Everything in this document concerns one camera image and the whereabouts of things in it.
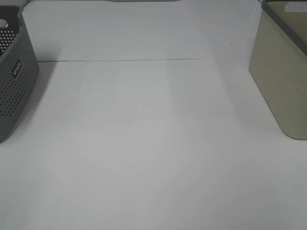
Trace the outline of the grey perforated plastic basket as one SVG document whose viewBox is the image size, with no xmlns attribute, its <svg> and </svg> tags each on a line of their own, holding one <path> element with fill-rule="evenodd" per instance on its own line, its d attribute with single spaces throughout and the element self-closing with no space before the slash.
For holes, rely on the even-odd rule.
<svg viewBox="0 0 307 230">
<path fill-rule="evenodd" d="M 0 18 L 0 140 L 12 133 L 32 94 L 39 65 L 22 15 L 17 5 L 2 5 Z"/>
</svg>

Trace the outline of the beige plastic storage basket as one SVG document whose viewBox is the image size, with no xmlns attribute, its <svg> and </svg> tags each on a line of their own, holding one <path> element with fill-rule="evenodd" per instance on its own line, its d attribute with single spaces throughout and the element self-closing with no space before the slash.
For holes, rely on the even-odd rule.
<svg viewBox="0 0 307 230">
<path fill-rule="evenodd" d="M 307 138 L 307 2 L 264 0 L 249 64 L 283 133 Z"/>
</svg>

